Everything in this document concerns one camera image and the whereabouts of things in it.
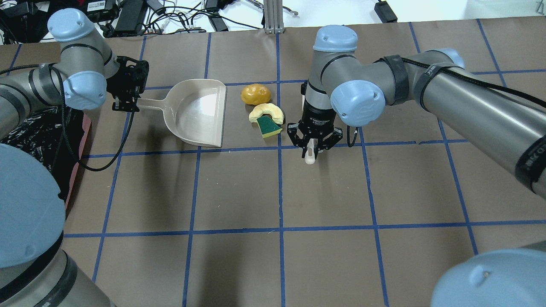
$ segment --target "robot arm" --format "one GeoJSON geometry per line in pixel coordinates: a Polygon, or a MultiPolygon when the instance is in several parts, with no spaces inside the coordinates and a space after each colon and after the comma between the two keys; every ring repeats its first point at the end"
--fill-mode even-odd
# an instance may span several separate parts
{"type": "Polygon", "coordinates": [[[304,149],[302,157],[306,152],[316,157],[342,138],[334,127],[336,114],[359,127],[377,119],[385,105],[415,99],[546,198],[545,113],[522,98],[468,82],[474,77],[452,49],[390,56],[363,66],[354,57],[356,45],[357,35],[347,27],[326,26],[317,34],[302,119],[287,129],[294,145],[304,149]]]}
{"type": "Polygon", "coordinates": [[[26,73],[0,77],[0,138],[30,114],[63,101],[74,109],[97,108],[105,102],[107,90],[130,104],[118,103],[114,109],[138,111],[134,99],[144,91],[147,62],[116,56],[77,9],[54,13],[48,30],[61,43],[60,63],[44,63],[26,73]],[[126,67],[128,62],[136,64],[126,67]]]}

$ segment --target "dustpan handle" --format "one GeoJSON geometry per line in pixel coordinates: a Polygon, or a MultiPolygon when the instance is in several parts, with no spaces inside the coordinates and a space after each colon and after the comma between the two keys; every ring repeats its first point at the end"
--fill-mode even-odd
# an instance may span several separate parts
{"type": "Polygon", "coordinates": [[[162,100],[139,98],[136,105],[141,109],[163,110],[165,102],[162,100]]]}

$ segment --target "light blue cap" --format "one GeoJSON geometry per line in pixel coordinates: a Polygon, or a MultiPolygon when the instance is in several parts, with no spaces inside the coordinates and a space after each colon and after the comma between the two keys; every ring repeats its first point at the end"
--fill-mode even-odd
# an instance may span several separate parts
{"type": "Polygon", "coordinates": [[[447,55],[453,63],[455,63],[457,66],[466,68],[465,67],[465,60],[462,59],[462,57],[459,55],[457,50],[453,48],[441,48],[441,49],[431,49],[427,51],[439,51],[445,55],[447,55]]]}
{"type": "Polygon", "coordinates": [[[509,249],[486,252],[447,271],[431,307],[544,307],[546,252],[509,249]]]}
{"type": "Polygon", "coordinates": [[[352,80],[338,85],[330,96],[332,108],[351,127],[360,127],[376,120],[385,108],[381,89],[365,80],[352,80]]]}
{"type": "Polygon", "coordinates": [[[68,77],[64,82],[64,100],[77,110],[92,110],[106,101],[106,79],[90,70],[68,77]]]}
{"type": "Polygon", "coordinates": [[[350,52],[357,48],[358,36],[346,26],[330,25],[317,32],[313,49],[324,52],[350,52]]]}
{"type": "Polygon", "coordinates": [[[95,30],[95,25],[78,9],[62,9],[48,20],[48,30],[58,42],[71,42],[95,30]]]}
{"type": "Polygon", "coordinates": [[[0,268],[36,259],[61,235],[57,182],[29,154],[0,144],[0,268]]]}

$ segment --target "green and yellow sponge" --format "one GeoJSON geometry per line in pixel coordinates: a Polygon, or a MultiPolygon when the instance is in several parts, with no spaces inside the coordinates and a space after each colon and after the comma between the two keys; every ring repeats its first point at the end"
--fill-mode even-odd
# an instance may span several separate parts
{"type": "Polygon", "coordinates": [[[282,128],[277,126],[269,116],[259,117],[257,121],[264,139],[282,131],[282,128]]]}

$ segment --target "dustpan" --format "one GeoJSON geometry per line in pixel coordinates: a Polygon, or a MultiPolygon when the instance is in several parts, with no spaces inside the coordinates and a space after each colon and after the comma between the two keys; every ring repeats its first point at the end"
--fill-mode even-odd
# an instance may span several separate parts
{"type": "Polygon", "coordinates": [[[189,79],[173,86],[165,99],[139,98],[137,106],[163,111],[167,128],[186,143],[222,147],[226,93],[218,80],[189,79]]]}

